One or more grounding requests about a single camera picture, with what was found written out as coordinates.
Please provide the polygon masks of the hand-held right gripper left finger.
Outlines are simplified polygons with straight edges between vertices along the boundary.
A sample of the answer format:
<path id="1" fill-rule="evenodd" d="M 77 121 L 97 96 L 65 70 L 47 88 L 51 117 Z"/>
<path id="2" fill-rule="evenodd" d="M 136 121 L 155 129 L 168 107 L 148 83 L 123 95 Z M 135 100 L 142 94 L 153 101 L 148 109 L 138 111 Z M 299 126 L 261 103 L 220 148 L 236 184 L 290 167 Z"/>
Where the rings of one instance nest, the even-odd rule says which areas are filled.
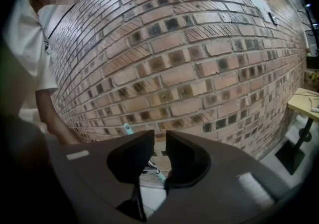
<path id="1" fill-rule="evenodd" d="M 119 182 L 132 184 L 131 197 L 116 209 L 138 221 L 146 221 L 140 191 L 140 175 L 153 155 L 155 131 L 134 133 L 133 140 L 115 148 L 107 157 L 107 165 Z"/>

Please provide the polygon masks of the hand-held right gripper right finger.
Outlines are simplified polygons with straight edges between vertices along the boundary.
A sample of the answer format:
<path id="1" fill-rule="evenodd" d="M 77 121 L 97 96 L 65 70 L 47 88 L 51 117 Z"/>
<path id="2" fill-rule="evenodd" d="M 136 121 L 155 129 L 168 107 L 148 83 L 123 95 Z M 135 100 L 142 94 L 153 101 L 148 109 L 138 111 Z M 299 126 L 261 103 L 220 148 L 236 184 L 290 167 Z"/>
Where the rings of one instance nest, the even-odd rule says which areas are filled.
<path id="1" fill-rule="evenodd" d="M 166 131 L 166 153 L 171 171 L 164 183 L 168 194 L 173 189 L 190 188 L 208 173 L 211 167 L 209 153 L 197 143 L 198 136 Z"/>

